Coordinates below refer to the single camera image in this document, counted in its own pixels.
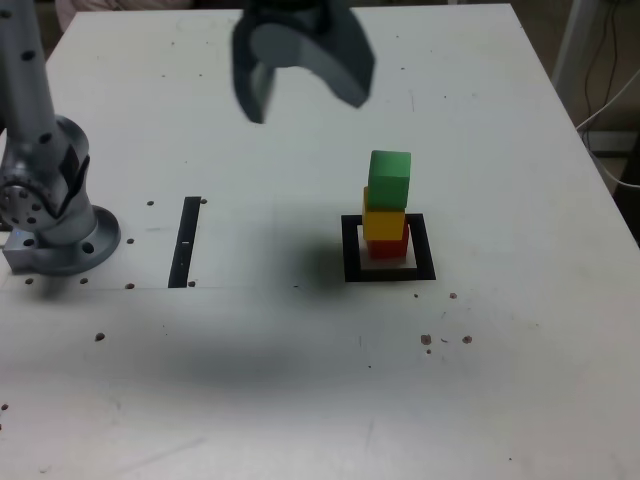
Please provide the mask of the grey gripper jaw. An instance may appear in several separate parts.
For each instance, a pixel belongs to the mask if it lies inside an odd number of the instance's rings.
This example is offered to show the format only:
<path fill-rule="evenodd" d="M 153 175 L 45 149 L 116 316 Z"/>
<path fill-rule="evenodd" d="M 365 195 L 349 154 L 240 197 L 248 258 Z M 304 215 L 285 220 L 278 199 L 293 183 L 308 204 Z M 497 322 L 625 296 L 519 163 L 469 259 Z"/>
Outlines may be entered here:
<path fill-rule="evenodd" d="M 266 109 L 279 69 L 300 67 L 319 77 L 343 102 L 369 98 L 375 56 L 354 13 L 342 1 L 257 1 L 250 13 L 250 85 Z"/>
<path fill-rule="evenodd" d="M 232 77 L 236 99 L 249 121 L 265 122 L 275 69 L 258 59 L 251 47 L 260 25 L 263 2 L 248 2 L 232 34 Z"/>

